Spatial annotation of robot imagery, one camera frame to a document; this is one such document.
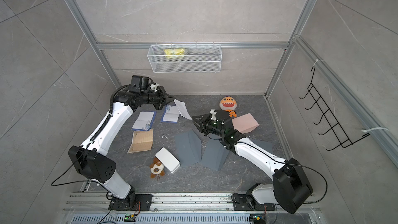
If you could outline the white letter paper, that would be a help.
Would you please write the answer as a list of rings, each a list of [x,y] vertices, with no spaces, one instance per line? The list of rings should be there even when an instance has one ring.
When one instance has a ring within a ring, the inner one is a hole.
[[[187,120],[192,120],[190,114],[188,113],[185,103],[182,101],[179,101],[177,99],[175,99],[174,102],[175,102],[180,114],[182,115],[182,117],[186,118]]]
[[[161,121],[167,123],[177,123],[179,116],[180,112],[177,106],[167,105],[165,107],[165,112]]]

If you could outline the white blue bordered letter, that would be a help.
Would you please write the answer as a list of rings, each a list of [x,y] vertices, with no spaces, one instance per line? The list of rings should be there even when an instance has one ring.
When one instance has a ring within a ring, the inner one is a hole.
[[[152,128],[154,119],[156,117],[155,111],[140,112],[137,120],[132,126],[135,131],[149,131]]]

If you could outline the grey envelope gold rose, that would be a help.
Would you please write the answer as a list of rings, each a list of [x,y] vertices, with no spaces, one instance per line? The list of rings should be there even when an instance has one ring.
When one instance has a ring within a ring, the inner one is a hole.
[[[200,164],[212,170],[220,171],[229,153],[230,151],[225,149],[218,140],[209,140]]]

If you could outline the grey envelope front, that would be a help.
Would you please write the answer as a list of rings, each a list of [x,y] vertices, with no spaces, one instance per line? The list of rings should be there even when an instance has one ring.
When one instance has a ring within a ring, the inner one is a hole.
[[[266,150],[269,153],[273,153],[273,144],[266,141],[251,140],[254,144]]]

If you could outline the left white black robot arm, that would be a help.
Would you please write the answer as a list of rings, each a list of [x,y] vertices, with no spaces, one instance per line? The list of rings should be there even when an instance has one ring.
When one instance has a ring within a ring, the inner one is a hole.
[[[130,84],[112,93],[109,110],[93,133],[80,146],[69,149],[68,155],[77,173],[105,188],[111,194],[113,209],[131,210],[139,203],[133,186],[118,174],[116,163],[107,157],[112,142],[140,106],[149,104],[161,110],[173,100],[174,97],[151,78],[133,75]]]

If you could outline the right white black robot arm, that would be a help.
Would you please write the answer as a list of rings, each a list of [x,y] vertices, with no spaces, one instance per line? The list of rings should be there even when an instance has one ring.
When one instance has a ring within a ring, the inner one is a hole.
[[[234,127],[228,112],[212,110],[209,114],[193,116],[192,121],[199,132],[217,136],[226,150],[247,159],[272,179],[272,184],[257,183],[247,190],[244,206],[257,209],[265,204],[278,204],[294,214],[313,193],[297,160],[278,157],[255,144]]]

